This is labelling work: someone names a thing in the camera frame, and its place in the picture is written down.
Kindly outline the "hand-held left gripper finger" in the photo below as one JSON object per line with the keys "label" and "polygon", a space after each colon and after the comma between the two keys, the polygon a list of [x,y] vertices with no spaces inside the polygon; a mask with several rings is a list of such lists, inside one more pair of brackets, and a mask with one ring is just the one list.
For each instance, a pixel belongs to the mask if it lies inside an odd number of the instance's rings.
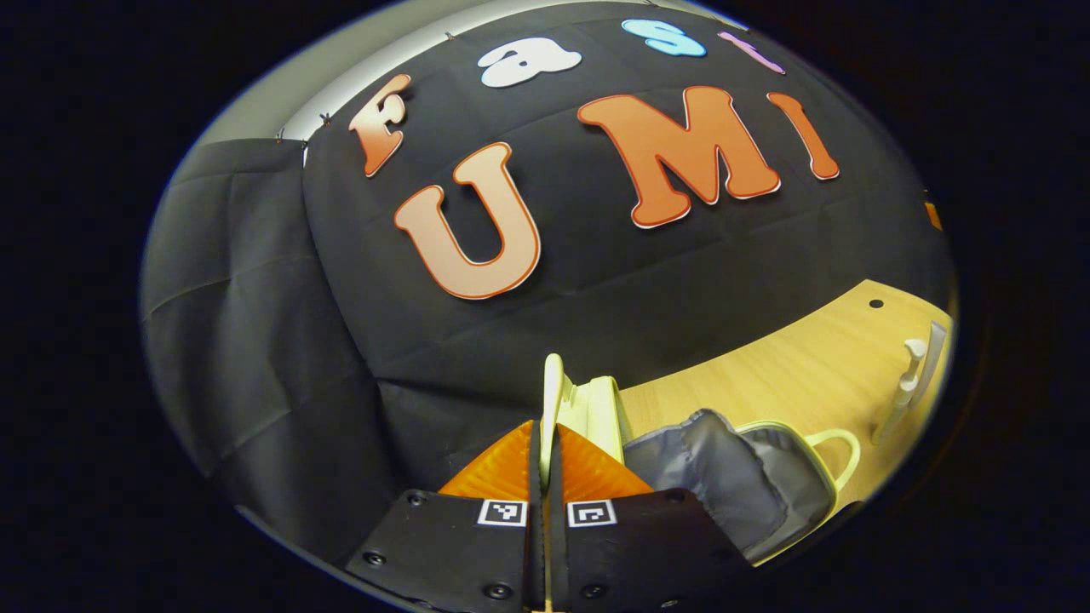
{"label": "hand-held left gripper finger", "polygon": [[347,573],[436,612],[528,612],[545,600],[540,426],[526,421],[439,491],[401,494]]}
{"label": "hand-held left gripper finger", "polygon": [[719,612],[755,576],[693,493],[651,489],[569,426],[552,443],[549,569],[565,612]]}

